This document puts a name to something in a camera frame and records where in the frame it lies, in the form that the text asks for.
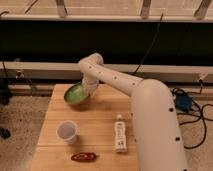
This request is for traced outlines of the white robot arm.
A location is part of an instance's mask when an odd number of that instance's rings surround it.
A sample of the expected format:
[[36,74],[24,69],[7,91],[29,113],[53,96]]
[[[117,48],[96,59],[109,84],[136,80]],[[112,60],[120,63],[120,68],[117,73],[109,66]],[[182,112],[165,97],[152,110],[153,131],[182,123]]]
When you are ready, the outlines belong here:
[[144,79],[103,66],[94,53],[79,61],[84,90],[100,81],[130,97],[139,171],[189,171],[173,95],[156,79]]

